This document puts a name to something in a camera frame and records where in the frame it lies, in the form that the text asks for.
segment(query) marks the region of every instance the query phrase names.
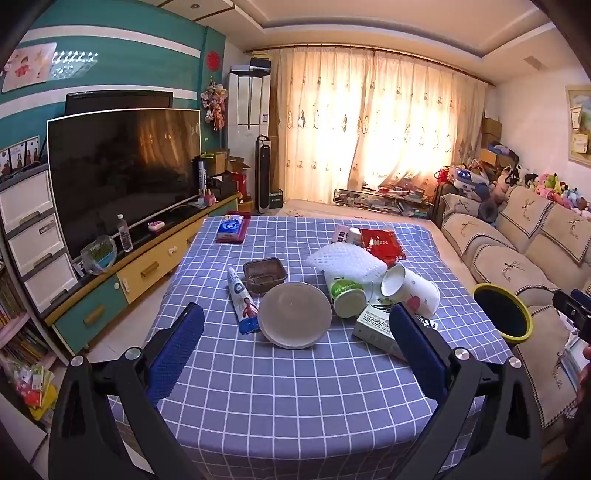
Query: tv stand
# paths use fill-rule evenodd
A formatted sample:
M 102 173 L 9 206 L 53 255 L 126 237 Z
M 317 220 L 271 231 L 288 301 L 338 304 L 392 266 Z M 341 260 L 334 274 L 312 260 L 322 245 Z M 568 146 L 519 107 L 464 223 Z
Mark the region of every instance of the tv stand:
M 132 228 L 134 249 L 120 252 L 108 273 L 81 279 L 77 288 L 56 302 L 45 323 L 71 355 L 87 348 L 101 330 L 126 315 L 150 287 L 176 268 L 208 216 L 237 210 L 239 198 L 241 194 L 235 193 L 202 210 L 187 205 L 164 212 L 151 219 L 165 223 L 158 232 L 150 232 L 147 224 Z

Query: label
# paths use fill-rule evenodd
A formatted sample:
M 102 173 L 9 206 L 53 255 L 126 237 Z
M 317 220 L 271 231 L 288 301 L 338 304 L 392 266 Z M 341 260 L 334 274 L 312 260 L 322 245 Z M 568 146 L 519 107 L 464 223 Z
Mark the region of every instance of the label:
M 335 299 L 349 290 L 363 290 L 363 287 L 357 282 L 347 280 L 346 278 L 335 278 L 335 282 L 329 286 L 330 296 Z
M 48 232 L 52 228 L 55 228 L 55 226 L 56 226 L 56 222 L 55 222 L 55 220 L 52 220 L 47 225 L 44 225 L 39 229 L 39 235 L 43 235 L 45 232 Z

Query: white foam net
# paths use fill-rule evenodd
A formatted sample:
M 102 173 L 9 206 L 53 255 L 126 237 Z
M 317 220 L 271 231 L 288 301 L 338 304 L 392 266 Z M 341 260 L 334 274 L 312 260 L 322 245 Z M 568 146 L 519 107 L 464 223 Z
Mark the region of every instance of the white foam net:
M 344 242 L 325 245 L 306 261 L 318 270 L 362 284 L 380 280 L 388 269 L 367 250 Z

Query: framed painting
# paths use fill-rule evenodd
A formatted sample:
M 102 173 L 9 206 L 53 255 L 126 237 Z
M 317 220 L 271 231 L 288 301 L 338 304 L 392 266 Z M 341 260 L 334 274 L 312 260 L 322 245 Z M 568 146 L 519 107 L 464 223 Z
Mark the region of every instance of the framed painting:
M 591 167 L 591 85 L 567 85 L 569 160 Z

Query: sofa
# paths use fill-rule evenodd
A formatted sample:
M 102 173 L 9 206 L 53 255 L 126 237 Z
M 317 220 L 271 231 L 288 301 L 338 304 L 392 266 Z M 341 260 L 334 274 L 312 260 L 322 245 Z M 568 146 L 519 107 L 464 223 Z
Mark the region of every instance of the sofa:
M 478 202 L 451 193 L 442 199 L 441 231 L 474 279 L 513 292 L 532 314 L 530 338 L 513 350 L 546 429 L 575 404 L 576 392 L 558 361 L 569 326 L 552 297 L 575 288 L 591 295 L 591 222 L 521 186 L 507 191 L 496 226 L 478 219 Z

